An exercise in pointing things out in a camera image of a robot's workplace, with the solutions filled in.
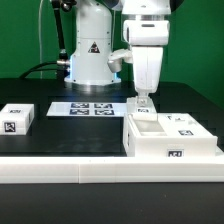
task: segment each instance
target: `green backdrop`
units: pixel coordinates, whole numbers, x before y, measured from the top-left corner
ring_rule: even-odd
[[[38,13],[40,0],[1,0],[0,78],[16,78],[39,64]],[[224,1],[185,0],[173,13],[169,45],[165,47],[162,81],[182,82],[224,108]],[[62,13],[68,53],[75,50],[75,12]],[[116,13],[114,50],[121,43],[121,16]],[[56,60],[58,43],[49,0],[42,12],[43,61]],[[132,79],[124,65],[122,79]]]

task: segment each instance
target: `table surface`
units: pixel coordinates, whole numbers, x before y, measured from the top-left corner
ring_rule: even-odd
[[[52,101],[120,102],[136,95],[132,83],[88,94],[55,80],[0,79],[0,107],[33,103],[27,136],[0,136],[0,156],[125,156],[122,118],[49,119]],[[218,136],[224,150],[224,111],[180,83],[160,83],[157,112],[189,113]],[[1,223],[224,223],[223,183],[0,185]]]

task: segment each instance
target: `white cube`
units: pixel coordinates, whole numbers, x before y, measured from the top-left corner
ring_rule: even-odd
[[[33,104],[6,104],[0,112],[0,135],[26,135],[33,119]]]

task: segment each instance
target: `white box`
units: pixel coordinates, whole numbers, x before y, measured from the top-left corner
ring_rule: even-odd
[[[123,143],[129,157],[213,157],[217,137],[189,114],[158,114],[156,121],[125,115]]]
[[[6,104],[0,112],[0,135],[26,135],[33,119],[33,104]]]

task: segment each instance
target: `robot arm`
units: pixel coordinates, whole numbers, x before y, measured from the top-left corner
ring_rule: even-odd
[[[105,0],[105,4],[112,9],[122,9],[122,14],[127,18],[123,24],[123,38],[129,44],[129,50],[113,52],[109,56],[108,65],[112,71],[117,72],[121,70],[122,59],[133,63],[134,84],[138,93],[135,108],[152,105],[148,94],[157,90],[163,46],[168,44],[169,39],[170,25],[165,16],[170,15],[182,2],[183,0]]]

